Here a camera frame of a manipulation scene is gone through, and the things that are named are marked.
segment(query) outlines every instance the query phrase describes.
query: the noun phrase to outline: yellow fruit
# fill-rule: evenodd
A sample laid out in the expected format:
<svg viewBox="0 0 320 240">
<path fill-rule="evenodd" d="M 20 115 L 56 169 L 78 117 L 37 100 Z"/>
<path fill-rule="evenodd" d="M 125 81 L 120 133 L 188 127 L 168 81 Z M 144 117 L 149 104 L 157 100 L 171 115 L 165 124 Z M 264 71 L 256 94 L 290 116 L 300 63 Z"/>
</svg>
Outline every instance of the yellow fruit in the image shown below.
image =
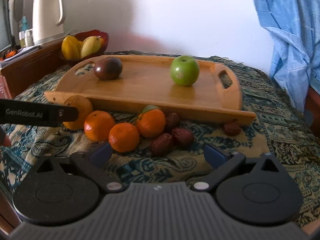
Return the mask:
<svg viewBox="0 0 320 240">
<path fill-rule="evenodd" d="M 83 41 L 80 57 L 86 57 L 97 52 L 101 48 L 101 41 L 97 36 L 91 36 Z"/>
<path fill-rule="evenodd" d="M 78 39 L 76 37 L 74 37 L 74 36 L 67 36 L 67 37 L 64 38 L 64 40 L 70 41 L 74 45 L 76 45 L 77 49 L 78 49 L 78 51 L 80 53 L 81 47 L 82 47 L 82 42 L 81 41 L 78 41 Z"/>
<path fill-rule="evenodd" d="M 99 38 L 100 43 L 101 43 L 101 45 L 100 45 L 100 46 L 102 46 L 102 44 L 103 44 L 103 38 L 101 38 L 101 37 L 98 37 L 98 38 Z"/>
<path fill-rule="evenodd" d="M 61 51 L 65 59 L 78 60 L 80 53 L 77 46 L 69 40 L 63 40 Z"/>
<path fill-rule="evenodd" d="M 82 49 L 82 46 L 83 46 L 83 41 L 79 41 L 79 44 L 80 44 L 79 53 L 81 53 L 81 49 Z"/>
</svg>

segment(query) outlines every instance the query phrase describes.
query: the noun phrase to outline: mandarin orange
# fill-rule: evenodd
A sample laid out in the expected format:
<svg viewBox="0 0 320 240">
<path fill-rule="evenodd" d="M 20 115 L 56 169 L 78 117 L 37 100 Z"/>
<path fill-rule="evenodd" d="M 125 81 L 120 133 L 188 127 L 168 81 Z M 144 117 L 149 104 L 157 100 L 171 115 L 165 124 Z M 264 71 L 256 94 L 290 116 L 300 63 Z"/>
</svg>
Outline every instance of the mandarin orange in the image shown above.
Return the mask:
<svg viewBox="0 0 320 240">
<path fill-rule="evenodd" d="M 160 109 L 152 109 L 144 114 L 139 114 L 136 124 L 143 137 L 158 137 L 164 130 L 165 114 Z"/>
<path fill-rule="evenodd" d="M 84 133 L 92 141 L 107 141 L 109 132 L 115 124 L 115 120 L 109 113 L 94 111 L 84 121 Z"/>
<path fill-rule="evenodd" d="M 135 125 L 128 122 L 116 124 L 109 133 L 112 149 L 120 153 L 133 151 L 140 142 L 140 135 Z"/>
</svg>

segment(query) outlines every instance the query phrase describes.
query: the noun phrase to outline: blue cloth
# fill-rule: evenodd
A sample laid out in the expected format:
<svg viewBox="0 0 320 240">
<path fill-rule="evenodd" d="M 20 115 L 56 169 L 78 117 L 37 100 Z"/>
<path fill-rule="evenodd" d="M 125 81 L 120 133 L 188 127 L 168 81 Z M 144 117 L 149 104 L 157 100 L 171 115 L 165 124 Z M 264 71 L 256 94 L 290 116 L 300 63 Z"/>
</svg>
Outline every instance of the blue cloth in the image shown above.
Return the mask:
<svg viewBox="0 0 320 240">
<path fill-rule="evenodd" d="M 269 75 L 303 112 L 311 76 L 320 79 L 320 0 L 253 1 L 274 41 Z"/>
</svg>

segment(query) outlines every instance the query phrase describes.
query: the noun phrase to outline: bed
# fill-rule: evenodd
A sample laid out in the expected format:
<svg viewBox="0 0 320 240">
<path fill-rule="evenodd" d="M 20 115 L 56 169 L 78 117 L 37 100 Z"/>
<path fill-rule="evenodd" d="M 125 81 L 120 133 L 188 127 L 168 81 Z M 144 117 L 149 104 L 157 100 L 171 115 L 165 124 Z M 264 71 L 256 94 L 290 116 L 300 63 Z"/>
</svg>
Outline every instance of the bed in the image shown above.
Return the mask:
<svg viewBox="0 0 320 240">
<path fill-rule="evenodd" d="M 111 54 L 150 55 L 137 51 Z M 304 226 L 316 220 L 320 214 L 320 145 L 305 124 L 303 115 L 291 107 L 286 93 L 276 87 L 265 73 L 227 58 L 214 56 L 198 59 L 222 63 L 234 71 L 243 89 L 243 110 L 257 114 L 250 127 L 243 128 L 238 136 L 228 137 L 219 125 L 184 120 L 181 125 L 190 129 L 196 137 L 189 151 L 177 149 L 165 158 L 152 158 L 147 144 L 142 141 L 134 152 L 113 154 L 104 170 L 126 185 L 130 182 L 173 181 L 190 184 L 211 171 L 203 156 L 206 143 L 227 152 L 243 152 L 247 157 L 259 157 L 262 153 L 271 152 L 285 166 L 304 196 L 297 223 Z M 64 66 L 45 76 L 16 99 L 47 102 L 44 91 L 53 90 L 68 69 Z M 111 114 L 116 122 L 132 118 L 131 114 Z M 8 201 L 42 154 L 65 157 L 95 145 L 83 131 L 70 131 L 63 126 L 47 128 L 5 124 L 2 127 L 12 140 L 11 148 L 0 149 L 0 191 Z"/>
</svg>

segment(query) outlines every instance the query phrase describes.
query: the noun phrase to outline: orange object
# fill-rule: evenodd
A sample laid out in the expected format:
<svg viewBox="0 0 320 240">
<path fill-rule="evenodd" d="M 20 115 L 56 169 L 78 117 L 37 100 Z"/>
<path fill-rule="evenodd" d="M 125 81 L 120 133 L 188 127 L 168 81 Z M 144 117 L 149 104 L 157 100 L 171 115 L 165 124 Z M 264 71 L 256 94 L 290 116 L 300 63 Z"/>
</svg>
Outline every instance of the orange object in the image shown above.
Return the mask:
<svg viewBox="0 0 320 240">
<path fill-rule="evenodd" d="M 118 123 L 110 130 L 109 143 L 112 149 L 117 152 L 131 152 L 138 146 L 139 142 L 138 128 L 132 123 Z"/>
<path fill-rule="evenodd" d="M 12 57 L 12 56 L 16 55 L 16 53 L 17 53 L 16 50 L 10 51 L 9 53 L 7 53 L 7 54 L 5 55 L 5 57 L 6 57 L 6 58 Z"/>
<path fill-rule="evenodd" d="M 83 129 L 84 121 L 89 114 L 93 112 L 93 107 L 88 98 L 82 96 L 71 96 L 65 102 L 67 106 L 73 106 L 78 110 L 78 119 L 74 122 L 63 122 L 64 126 L 70 130 Z"/>
<path fill-rule="evenodd" d="M 115 120 L 109 113 L 94 111 L 84 121 L 84 133 L 92 141 L 107 141 L 109 132 L 115 124 Z"/>
<path fill-rule="evenodd" d="M 152 109 L 144 114 L 139 114 L 137 128 L 145 138 L 158 137 L 163 133 L 165 114 L 160 109 Z"/>
</svg>

